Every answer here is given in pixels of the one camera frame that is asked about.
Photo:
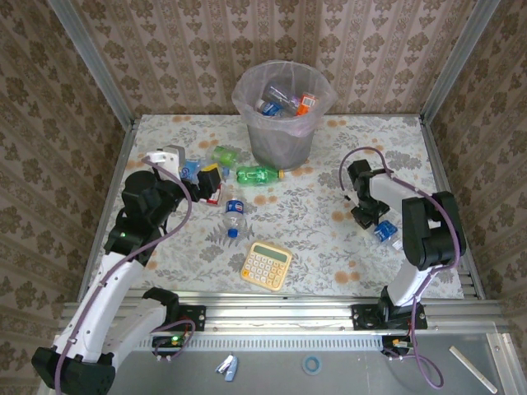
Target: blue tape roll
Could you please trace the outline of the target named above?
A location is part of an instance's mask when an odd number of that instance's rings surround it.
[[[310,366],[311,362],[315,363],[315,367]],[[322,370],[322,361],[314,355],[308,355],[302,361],[302,369],[309,376],[315,376]]]

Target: trash can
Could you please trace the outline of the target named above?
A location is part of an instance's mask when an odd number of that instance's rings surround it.
[[[255,107],[269,82],[285,86],[297,97],[309,92],[317,103],[300,116],[264,116]],[[337,92],[321,72],[305,64],[276,60],[247,70],[232,92],[232,102],[247,123],[254,158],[261,165],[285,171],[305,162],[315,129],[336,100]]]

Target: gray metal base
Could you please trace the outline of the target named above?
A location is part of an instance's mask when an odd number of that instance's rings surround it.
[[[421,337],[423,355],[431,358],[445,377],[442,393],[481,395],[490,393],[448,352],[456,346],[504,393],[487,337],[440,335]],[[436,394],[417,370],[415,360],[389,361],[375,351],[342,352],[237,352],[238,371],[233,383],[226,383],[214,369],[227,352],[189,351],[170,363],[157,362],[149,352],[134,352],[119,369],[110,394]],[[322,370],[309,376],[301,368],[302,359],[316,355]],[[432,379],[437,380],[435,373]]]

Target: plastic bottle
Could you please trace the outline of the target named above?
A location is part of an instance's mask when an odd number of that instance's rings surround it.
[[[300,98],[295,96],[283,84],[270,82],[263,92],[263,98],[282,106],[291,115],[296,115],[300,106]]]
[[[263,166],[242,166],[236,171],[236,179],[240,184],[263,185],[283,179],[283,170],[273,170]]]
[[[283,117],[283,108],[272,101],[256,100],[256,109],[266,117]]]
[[[223,146],[214,146],[209,149],[208,157],[213,162],[219,163],[222,167],[234,168],[238,159],[238,152],[228,150]]]
[[[223,225],[227,228],[227,235],[232,239],[238,237],[238,232],[245,226],[244,203],[238,193],[230,197],[225,205]]]

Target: cable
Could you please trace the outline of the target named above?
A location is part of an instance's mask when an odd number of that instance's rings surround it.
[[[158,245],[161,241],[164,241],[168,239],[169,237],[175,235],[183,226],[187,223],[187,221],[190,218],[190,212],[192,211],[192,198],[190,197],[190,193],[187,190],[187,188],[184,186],[184,184],[178,179],[175,175],[173,175],[170,171],[167,171],[163,169],[162,167],[156,165],[155,163],[152,163],[149,161],[150,156],[147,156],[142,159],[142,162],[146,165],[151,166],[153,169],[163,173],[167,177],[169,177],[172,181],[174,181],[182,190],[184,193],[184,196],[187,199],[187,202],[189,203],[189,206],[187,207],[187,212],[185,213],[185,216],[183,220],[180,222],[179,225],[177,225],[173,230],[168,232],[166,235],[163,235],[162,237],[153,240],[152,242],[143,245],[140,249],[136,249],[135,251],[131,252],[129,255],[118,261],[115,266],[113,266],[106,275],[100,280],[99,284],[97,285],[96,289],[94,290],[93,294],[91,295],[91,298],[86,302],[86,306],[81,312],[81,315],[79,316],[79,319],[77,320],[77,323],[73,327],[72,334],[68,338],[66,345],[64,346],[63,352],[58,358],[57,367],[55,368],[55,376],[54,376],[54,387],[55,392],[57,395],[62,395],[62,391],[60,390],[60,374],[62,372],[64,361],[66,360],[66,356],[68,355],[68,352],[70,348],[72,347],[72,344],[74,341],[76,341],[75,336],[79,332],[79,328],[84,323],[84,319],[88,315],[88,312],[90,311],[91,306],[94,304],[95,300],[97,299],[98,294],[100,293],[100,290],[103,288],[103,285],[108,282],[108,280],[114,275],[114,273],[122,267],[126,262],[130,261],[131,259],[135,258],[137,255],[142,253],[143,251],[146,251],[147,249],[150,249],[152,247],[155,247]]]
[[[175,352],[174,354],[172,354],[170,356],[171,359],[175,359],[177,358],[178,356],[180,356],[181,354],[181,351],[183,351],[183,349],[190,343],[190,340],[192,340],[192,336],[194,336],[194,333],[196,332],[196,324],[194,323],[194,321],[192,319],[182,319],[180,321],[177,321],[175,323],[169,323],[167,325],[165,325],[164,327],[158,327],[156,329],[154,329],[152,332],[163,332],[163,331],[166,331],[168,329],[172,329],[173,327],[177,327],[178,325],[181,325],[181,324],[190,324],[190,326],[192,327],[192,332],[190,332],[190,335],[189,335],[189,338],[181,345],[180,349]],[[158,352],[159,352],[159,347],[161,347],[163,344],[169,342],[170,339],[165,339],[165,340],[161,340],[159,341],[157,344],[156,344],[156,347],[154,348],[154,356],[158,356]]]
[[[403,181],[402,179],[398,179],[397,177],[395,177],[394,176],[394,172],[391,169],[388,168],[388,165],[386,164],[386,160],[385,160],[385,157],[382,155],[382,152],[380,152],[379,150],[377,150],[376,148],[374,148],[372,146],[361,146],[361,147],[356,148],[356,149],[354,149],[352,151],[349,151],[343,157],[343,160],[340,162],[340,166],[338,167],[338,182],[340,184],[340,188],[344,192],[346,191],[346,189],[344,188],[344,183],[343,183],[343,167],[344,167],[344,163],[345,163],[346,159],[349,156],[351,156],[352,154],[356,153],[356,152],[366,151],[366,150],[374,151],[374,152],[376,152],[379,155],[380,160],[382,162],[382,166],[383,166],[386,174],[395,183],[397,183],[397,184],[399,184],[399,185],[401,185],[401,186],[403,186],[403,187],[405,187],[407,189],[410,189],[411,191],[417,193],[420,196],[423,196],[427,201],[429,201],[434,206],[434,208],[441,214],[441,216],[445,220],[446,226],[448,227],[448,230],[450,232],[450,237],[452,238],[452,243],[454,244],[454,260],[453,260],[453,262],[450,265],[448,265],[448,266],[432,268],[430,270],[430,272],[428,273],[427,277],[425,278],[425,280],[422,282],[421,286],[419,286],[419,288],[417,289],[417,291],[413,295],[412,320],[410,322],[411,327],[410,327],[410,333],[409,333],[410,334],[410,339],[412,340],[412,344],[413,344],[413,354],[406,355],[405,357],[403,357],[403,358],[415,358],[415,360],[417,362],[417,367],[419,368],[419,371],[421,372],[422,377],[427,381],[428,385],[430,385],[430,387],[432,387],[434,389],[441,389],[443,387],[443,385],[445,384],[445,380],[443,379],[443,375],[441,374],[441,371],[439,370],[439,368],[431,360],[429,360],[425,356],[422,356],[422,355],[419,354],[419,350],[417,348],[417,339],[416,339],[416,334],[415,334],[415,328],[416,328],[415,316],[417,314],[417,298],[419,298],[421,296],[423,291],[427,288],[428,284],[430,284],[430,281],[432,280],[432,278],[438,272],[442,272],[444,270],[450,270],[450,269],[454,269],[454,268],[458,267],[458,265],[459,265],[459,257],[461,255],[461,250],[460,250],[460,246],[459,246],[458,236],[455,233],[454,224],[452,223],[452,220],[450,219],[450,217],[449,217],[448,213],[445,211],[445,209],[432,196],[428,195],[427,193],[425,193],[421,189],[416,188],[413,185],[407,183],[406,181]],[[440,379],[439,384],[433,383],[431,381],[430,377],[428,377],[427,373],[424,371],[424,369],[422,367],[422,360],[427,362],[430,366],[432,366],[436,370],[436,372],[439,375],[439,379]]]

